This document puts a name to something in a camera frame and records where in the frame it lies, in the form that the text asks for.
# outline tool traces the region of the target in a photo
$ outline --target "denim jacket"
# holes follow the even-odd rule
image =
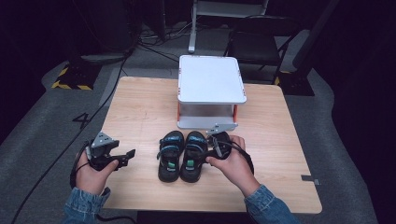
[[[109,188],[105,188],[102,195],[92,195],[73,188],[64,206],[65,217],[62,223],[96,223],[96,215],[109,196]],[[275,197],[264,185],[246,197],[245,204],[248,213],[257,223],[300,223],[286,204]]]

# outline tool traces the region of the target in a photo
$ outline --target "dark background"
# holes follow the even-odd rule
[[[267,14],[291,16],[312,29],[328,2],[270,0]],[[78,1],[84,15],[89,15],[87,3]],[[191,0],[165,0],[166,25],[190,21],[191,5]],[[158,11],[153,6],[142,9]],[[380,223],[394,220],[396,211],[395,9],[392,1],[340,1],[311,51],[312,66],[334,93],[334,125],[367,184]],[[103,49],[73,1],[2,1],[0,31],[3,142],[44,93],[41,78],[68,60],[65,47],[80,55]]]

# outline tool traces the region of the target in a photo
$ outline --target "white box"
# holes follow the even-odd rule
[[[232,57],[182,55],[178,71],[177,126],[209,130],[236,123],[246,102],[238,62]]]

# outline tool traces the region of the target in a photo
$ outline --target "black sandal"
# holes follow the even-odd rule
[[[201,177],[202,161],[197,156],[207,152],[207,142],[203,134],[193,131],[186,139],[183,163],[180,168],[180,178],[189,183],[195,183]]]
[[[180,131],[172,131],[160,140],[157,160],[160,160],[158,177],[161,181],[174,182],[178,179],[178,160],[183,149],[184,136]]]

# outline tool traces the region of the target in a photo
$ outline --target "hand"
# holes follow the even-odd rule
[[[119,161],[112,161],[102,171],[96,171],[89,164],[86,164],[87,162],[88,158],[84,150],[76,168],[82,166],[77,172],[76,187],[90,194],[100,195],[105,188],[107,178],[117,168]]]
[[[230,135],[230,139],[245,150],[246,146],[244,138]],[[260,183],[250,171],[248,162],[234,148],[226,160],[218,160],[213,157],[207,157],[206,161],[220,169],[233,184],[241,189],[245,197],[254,193],[254,191],[260,187]]]

